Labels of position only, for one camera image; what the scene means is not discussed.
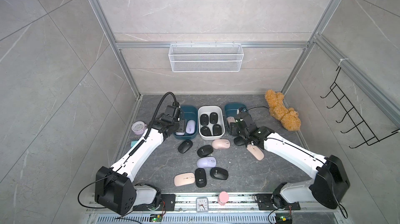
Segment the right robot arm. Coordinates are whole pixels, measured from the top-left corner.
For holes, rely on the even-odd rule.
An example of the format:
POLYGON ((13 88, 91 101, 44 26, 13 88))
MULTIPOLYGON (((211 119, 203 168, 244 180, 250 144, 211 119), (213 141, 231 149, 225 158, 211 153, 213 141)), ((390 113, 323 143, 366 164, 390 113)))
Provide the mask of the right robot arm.
POLYGON ((348 218, 341 200, 351 183, 338 157, 316 154, 288 141, 266 126, 258 127, 248 109, 243 106, 228 110, 227 123, 229 133, 235 137, 235 144, 245 146, 257 160, 261 161, 264 152, 268 151, 289 161, 310 177, 302 182, 280 183, 269 200, 275 209, 290 208, 296 202, 315 200, 326 208, 339 209, 342 216, 348 218))

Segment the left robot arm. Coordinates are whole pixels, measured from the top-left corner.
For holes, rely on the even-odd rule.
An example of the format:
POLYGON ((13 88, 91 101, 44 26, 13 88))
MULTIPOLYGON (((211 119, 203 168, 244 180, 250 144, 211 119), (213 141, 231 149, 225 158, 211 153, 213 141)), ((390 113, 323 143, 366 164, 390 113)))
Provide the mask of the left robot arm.
POLYGON ((100 209, 109 209, 124 216, 135 206, 151 205, 159 199, 158 188, 133 184, 140 168, 149 156, 170 135, 180 128, 181 108, 173 92, 165 93, 156 106, 146 131, 134 147, 111 167, 101 167, 96 173, 94 200, 100 209))

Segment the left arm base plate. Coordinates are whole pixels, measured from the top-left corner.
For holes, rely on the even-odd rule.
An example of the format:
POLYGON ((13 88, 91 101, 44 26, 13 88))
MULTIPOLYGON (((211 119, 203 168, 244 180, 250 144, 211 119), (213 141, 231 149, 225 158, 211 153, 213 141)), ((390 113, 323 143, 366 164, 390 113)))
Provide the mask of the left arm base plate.
POLYGON ((137 211, 173 211, 176 204, 175 194, 158 194, 151 204, 139 205, 137 211))

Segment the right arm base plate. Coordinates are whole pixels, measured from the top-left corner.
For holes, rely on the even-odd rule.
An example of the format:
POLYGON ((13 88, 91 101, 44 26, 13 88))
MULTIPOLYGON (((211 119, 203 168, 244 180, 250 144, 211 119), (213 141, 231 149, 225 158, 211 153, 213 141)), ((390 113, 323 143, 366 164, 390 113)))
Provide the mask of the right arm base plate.
POLYGON ((258 193, 254 195, 254 200, 258 204, 259 210, 301 210, 299 202, 287 203, 283 201, 279 203, 273 200, 273 195, 271 193, 258 193))

